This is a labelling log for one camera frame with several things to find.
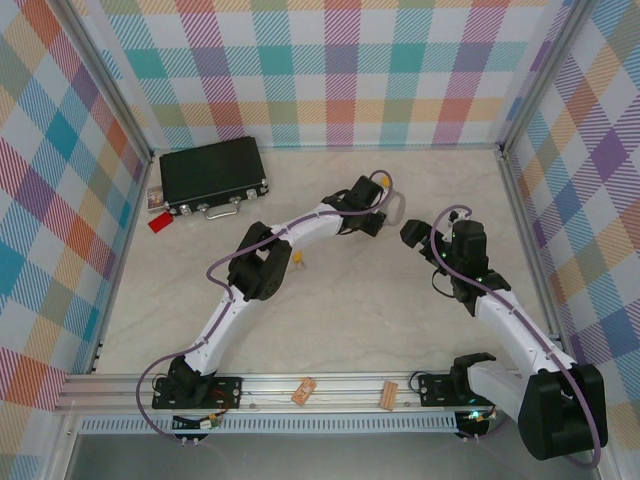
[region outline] black briefcase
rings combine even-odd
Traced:
[[[171,215],[203,212],[207,219],[238,213],[242,200],[269,191],[253,137],[238,138],[160,157],[164,206]],[[234,210],[213,214],[212,207]]]

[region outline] metal frame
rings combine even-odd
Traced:
[[[71,39],[73,46],[82,58],[82,62],[91,73],[93,81],[111,107],[116,119],[122,125],[136,153],[140,158],[151,162],[152,149],[74,7],[67,0],[47,0],[47,3]]]
[[[585,22],[591,16],[599,0],[576,0],[567,19],[562,26],[560,35],[554,42],[547,60],[542,65],[540,72],[527,94],[520,110],[518,111],[511,128],[505,136],[502,150],[508,152],[513,148],[518,139],[525,132],[533,119],[536,110],[542,102],[544,94],[556,78],[560,67],[569,55],[571,47],[582,31]]]
[[[149,176],[151,175],[151,168],[156,160],[156,156],[151,158],[149,163],[144,164],[141,180],[140,180],[140,192],[138,192],[138,198],[136,200],[136,205],[133,209],[133,213],[131,214],[131,223],[129,224],[129,231],[127,232],[127,236],[124,240],[124,245],[122,247],[122,253],[120,254],[120,261],[118,262],[115,270],[115,275],[113,277],[113,283],[111,284],[111,291],[109,292],[109,298],[107,299],[107,304],[104,310],[104,315],[102,316],[102,321],[100,322],[100,326],[97,329],[97,333],[94,335],[94,338],[89,343],[89,348],[91,350],[91,355],[88,355],[85,359],[85,363],[83,365],[83,372],[85,373],[93,373],[95,371],[95,361],[98,358],[98,352],[103,345],[104,338],[107,334],[107,328],[109,326],[109,320],[111,319],[111,313],[113,312],[113,307],[115,305],[116,295],[118,294],[118,289],[120,288],[120,282],[122,281],[122,275],[124,274],[124,266],[127,262],[127,257],[129,256],[129,250],[131,249],[131,242],[133,242],[133,235],[136,231],[136,221],[140,216],[140,210],[142,206],[146,204],[147,198],[147,183],[149,182]]]
[[[552,340],[562,341],[567,337],[564,335],[564,328],[560,321],[560,308],[555,300],[551,285],[545,276],[542,258],[540,257],[539,250],[536,248],[536,238],[531,224],[527,220],[524,201],[518,191],[508,160],[499,149],[495,150],[495,155],[498,171],[500,172],[500,177],[502,178],[502,183],[507,193],[509,207],[513,214],[514,223],[522,244],[522,250],[524,251],[527,266],[531,273],[531,279],[533,280],[533,286],[538,297],[538,303],[542,309],[547,328],[549,329],[549,333],[552,334]]]
[[[240,408],[225,414],[223,422],[230,422],[229,426],[215,433],[455,433],[458,431],[455,413],[478,409],[473,405],[421,407],[419,395],[408,386],[411,373],[230,374],[243,377]],[[299,407],[291,396],[301,378],[308,375],[318,385],[304,407]],[[49,429],[49,435],[55,441],[44,456],[40,479],[65,477],[78,435],[155,434],[141,421],[136,406],[138,378],[137,375],[103,374],[67,378]],[[393,412],[387,412],[379,405],[387,380],[398,384]],[[152,374],[143,382],[141,391],[142,402],[150,405]],[[210,412],[160,412],[149,408],[148,413],[165,427],[170,425],[173,414]]]

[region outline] red block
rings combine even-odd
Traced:
[[[149,227],[153,230],[153,233],[158,233],[164,227],[173,222],[173,217],[169,212],[164,212],[162,215],[157,216],[149,222]]]

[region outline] metal corner post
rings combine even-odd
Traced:
[[[76,9],[69,0],[47,0],[47,3],[78,51],[82,62],[120,122],[136,153],[150,163],[152,149]]]
[[[562,30],[551,47],[547,60],[542,65],[535,83],[524,99],[516,118],[507,132],[504,143],[501,145],[503,152],[510,152],[518,139],[526,131],[540,106],[549,86],[553,83],[560,67],[569,55],[576,38],[582,31],[582,27],[595,9],[599,0],[576,0]]]

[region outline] gray metal base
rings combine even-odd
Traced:
[[[515,428],[475,444],[453,434],[229,434],[184,447],[157,435],[80,435],[68,480],[594,479],[534,460]]]

